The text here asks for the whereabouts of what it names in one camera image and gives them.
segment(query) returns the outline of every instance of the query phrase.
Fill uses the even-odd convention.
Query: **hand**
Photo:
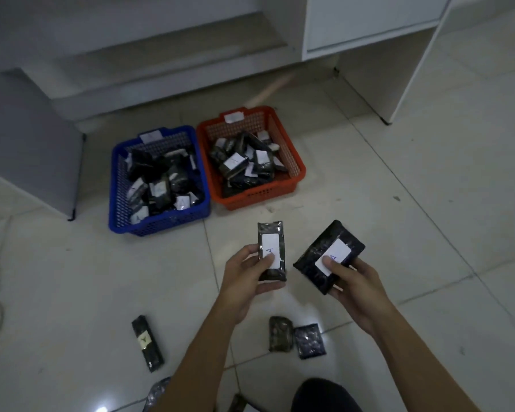
[[[398,312],[387,297],[376,269],[359,258],[351,262],[356,271],[328,256],[322,262],[340,277],[336,285],[342,290],[332,288],[330,295],[340,301],[359,327],[376,339],[378,328]]]
[[[249,255],[257,253],[258,249],[258,244],[245,245],[225,265],[217,300],[234,313],[237,324],[246,317],[254,296],[281,289],[286,285],[285,282],[258,283],[261,274],[275,261],[274,254],[269,254],[261,260],[258,256],[248,258]]]

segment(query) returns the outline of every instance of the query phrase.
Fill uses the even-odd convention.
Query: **orange plastic basket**
[[[229,115],[234,112],[241,112],[244,119],[227,123],[225,116],[230,120]],[[234,137],[243,130],[250,133],[267,130],[272,141],[281,147],[278,156],[288,169],[288,173],[276,172],[274,181],[224,198],[222,194],[223,177],[208,158],[208,152],[218,138]],[[202,160],[210,187],[210,196],[212,200],[223,204],[229,211],[292,193],[298,182],[305,177],[305,166],[302,159],[286,134],[286,130],[282,127],[277,113],[271,107],[261,106],[249,110],[243,107],[223,112],[219,118],[200,123],[197,127],[197,138],[200,149],[203,151]]]

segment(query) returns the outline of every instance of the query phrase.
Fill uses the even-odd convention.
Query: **blue plastic basket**
[[[160,130],[164,139],[145,144],[138,136],[133,140],[117,144],[112,150],[109,228],[115,233],[131,233],[142,237],[180,224],[185,224],[186,222],[200,220],[210,215],[210,191],[208,190],[208,182],[206,180],[202,156],[194,129],[191,126],[181,126],[172,129],[161,127],[155,130]],[[188,171],[188,174],[190,178],[196,182],[200,190],[204,192],[204,201],[186,210],[165,211],[162,214],[147,217],[138,224],[131,224],[130,215],[132,212],[126,199],[126,192],[132,184],[128,180],[127,165],[125,162],[125,159],[128,157],[128,152],[138,149],[157,156],[172,148],[191,145],[195,149],[200,174],[194,173],[193,171]]]

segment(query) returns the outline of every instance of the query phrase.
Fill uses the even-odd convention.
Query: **cabinet drawer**
[[[307,50],[440,19],[448,0],[309,0]]]

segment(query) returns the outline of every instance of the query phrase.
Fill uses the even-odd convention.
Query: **basket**
[[[186,222],[206,218],[210,215],[210,191],[208,190],[208,182],[204,176],[202,155],[194,128],[191,126],[181,126],[172,129],[161,127],[156,130],[159,130],[162,136],[164,136],[162,140],[145,144],[138,136],[135,139],[117,144],[112,150],[109,228],[115,233],[131,233],[142,237],[180,224],[185,224]],[[125,162],[125,159],[128,157],[128,152],[139,149],[156,156],[172,148],[191,145],[193,145],[195,149],[200,175],[193,172],[193,170],[188,170],[187,173],[189,177],[195,181],[200,190],[204,192],[204,201],[186,210],[165,211],[162,214],[147,217],[138,224],[131,224],[130,215],[132,212],[126,200],[126,192],[132,184],[128,180],[127,165]]]
[[[281,147],[278,156],[288,169],[288,173],[277,172],[275,180],[270,183],[223,198],[223,177],[208,159],[208,151],[215,144],[216,139],[234,137],[243,130],[251,133],[267,130],[272,141]],[[302,159],[286,134],[275,110],[271,107],[261,106],[251,109],[243,107],[224,112],[219,118],[200,123],[197,127],[197,137],[203,152],[202,160],[210,186],[210,195],[215,202],[223,204],[229,211],[292,193],[298,182],[305,177]]]

